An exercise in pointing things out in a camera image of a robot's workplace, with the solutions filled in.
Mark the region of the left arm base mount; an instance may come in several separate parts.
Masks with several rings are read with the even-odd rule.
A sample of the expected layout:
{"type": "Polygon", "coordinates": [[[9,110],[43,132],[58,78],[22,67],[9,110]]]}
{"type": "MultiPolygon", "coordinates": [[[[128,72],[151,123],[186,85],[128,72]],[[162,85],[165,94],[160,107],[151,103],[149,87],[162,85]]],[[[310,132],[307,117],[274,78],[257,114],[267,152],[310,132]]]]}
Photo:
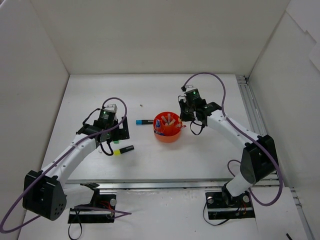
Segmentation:
{"type": "Polygon", "coordinates": [[[113,223],[118,213],[116,211],[116,194],[100,193],[97,183],[82,183],[77,187],[67,188],[66,208],[69,209],[68,223],[79,224],[80,233],[83,232],[82,224],[113,223]]]}

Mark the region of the yellow cap black highlighter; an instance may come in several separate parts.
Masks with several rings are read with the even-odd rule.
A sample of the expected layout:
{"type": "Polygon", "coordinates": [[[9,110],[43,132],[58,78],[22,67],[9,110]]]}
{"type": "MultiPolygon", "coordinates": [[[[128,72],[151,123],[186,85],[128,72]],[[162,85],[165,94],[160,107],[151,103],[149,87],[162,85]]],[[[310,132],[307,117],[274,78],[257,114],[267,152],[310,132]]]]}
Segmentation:
{"type": "Polygon", "coordinates": [[[133,145],[129,145],[129,146],[126,146],[126,147],[122,147],[122,148],[119,148],[117,150],[114,150],[113,151],[113,154],[115,156],[120,156],[120,155],[123,155],[125,153],[128,153],[130,151],[133,151],[135,149],[135,147],[133,145]]]}

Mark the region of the blue ballpoint pen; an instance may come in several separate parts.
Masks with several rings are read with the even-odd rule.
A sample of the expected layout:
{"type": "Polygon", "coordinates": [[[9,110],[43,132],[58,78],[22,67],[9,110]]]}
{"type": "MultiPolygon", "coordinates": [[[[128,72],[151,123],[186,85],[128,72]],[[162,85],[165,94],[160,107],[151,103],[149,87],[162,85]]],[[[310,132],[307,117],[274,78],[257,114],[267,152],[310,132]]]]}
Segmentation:
{"type": "Polygon", "coordinates": [[[157,131],[157,130],[154,130],[154,133],[157,134],[157,135],[160,135],[160,136],[165,136],[165,134],[163,132],[160,132],[160,131],[157,131]]]}

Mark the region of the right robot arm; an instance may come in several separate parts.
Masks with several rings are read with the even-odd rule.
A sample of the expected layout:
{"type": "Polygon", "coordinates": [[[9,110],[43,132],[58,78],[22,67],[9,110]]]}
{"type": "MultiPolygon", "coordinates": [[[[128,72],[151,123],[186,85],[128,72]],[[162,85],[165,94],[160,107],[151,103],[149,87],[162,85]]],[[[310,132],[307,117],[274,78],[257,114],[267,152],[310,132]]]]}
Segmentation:
{"type": "Polygon", "coordinates": [[[184,93],[178,101],[180,118],[184,122],[199,121],[226,138],[241,151],[240,169],[221,189],[221,200],[233,206],[250,187],[267,177],[279,167],[275,142],[269,135],[260,136],[224,114],[220,105],[207,103],[197,88],[184,93]]]}

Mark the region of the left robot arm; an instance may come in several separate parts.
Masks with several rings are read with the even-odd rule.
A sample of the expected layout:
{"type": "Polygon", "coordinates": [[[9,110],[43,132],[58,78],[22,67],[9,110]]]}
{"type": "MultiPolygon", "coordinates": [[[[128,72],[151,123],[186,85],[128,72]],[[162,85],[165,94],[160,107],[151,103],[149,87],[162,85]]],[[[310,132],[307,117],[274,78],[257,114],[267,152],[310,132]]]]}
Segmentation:
{"type": "Polygon", "coordinates": [[[81,183],[67,187],[66,182],[80,163],[103,143],[129,139],[128,120],[117,119],[117,105],[99,109],[93,124],[83,123],[71,144],[50,165],[36,172],[31,170],[24,179],[26,194],[22,198],[24,209],[55,221],[66,209],[94,210],[100,204],[98,184],[81,183]]]}

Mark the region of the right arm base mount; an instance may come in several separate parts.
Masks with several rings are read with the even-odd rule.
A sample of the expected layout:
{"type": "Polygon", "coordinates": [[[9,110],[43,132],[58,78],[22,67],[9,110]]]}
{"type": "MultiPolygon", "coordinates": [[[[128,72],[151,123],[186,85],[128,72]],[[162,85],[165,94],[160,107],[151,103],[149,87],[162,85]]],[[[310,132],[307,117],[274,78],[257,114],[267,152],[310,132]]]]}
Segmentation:
{"type": "Polygon", "coordinates": [[[202,216],[206,223],[215,227],[224,225],[231,220],[256,218],[248,190],[231,199],[227,199],[227,195],[222,191],[205,192],[202,216]]]}

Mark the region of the blue cap black highlighter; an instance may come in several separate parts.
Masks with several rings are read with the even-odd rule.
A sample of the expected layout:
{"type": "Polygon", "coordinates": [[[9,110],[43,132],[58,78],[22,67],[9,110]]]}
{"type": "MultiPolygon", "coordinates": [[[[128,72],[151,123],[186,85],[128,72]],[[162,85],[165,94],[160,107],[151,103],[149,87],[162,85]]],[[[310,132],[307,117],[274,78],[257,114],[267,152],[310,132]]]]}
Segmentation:
{"type": "Polygon", "coordinates": [[[153,124],[153,120],[152,119],[138,119],[135,121],[137,126],[140,125],[152,125],[153,124]]]}

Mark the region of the clear bottle blue cap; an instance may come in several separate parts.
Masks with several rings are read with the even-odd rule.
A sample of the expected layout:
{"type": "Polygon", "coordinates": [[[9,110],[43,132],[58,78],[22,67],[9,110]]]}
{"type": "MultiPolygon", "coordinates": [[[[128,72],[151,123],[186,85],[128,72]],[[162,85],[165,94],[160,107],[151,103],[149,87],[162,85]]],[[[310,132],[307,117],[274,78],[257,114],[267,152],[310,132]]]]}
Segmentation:
{"type": "Polygon", "coordinates": [[[157,119],[157,120],[155,121],[155,126],[154,126],[154,128],[155,128],[156,131],[160,131],[160,130],[161,130],[161,127],[162,127],[161,121],[160,121],[159,119],[157,119]]]}

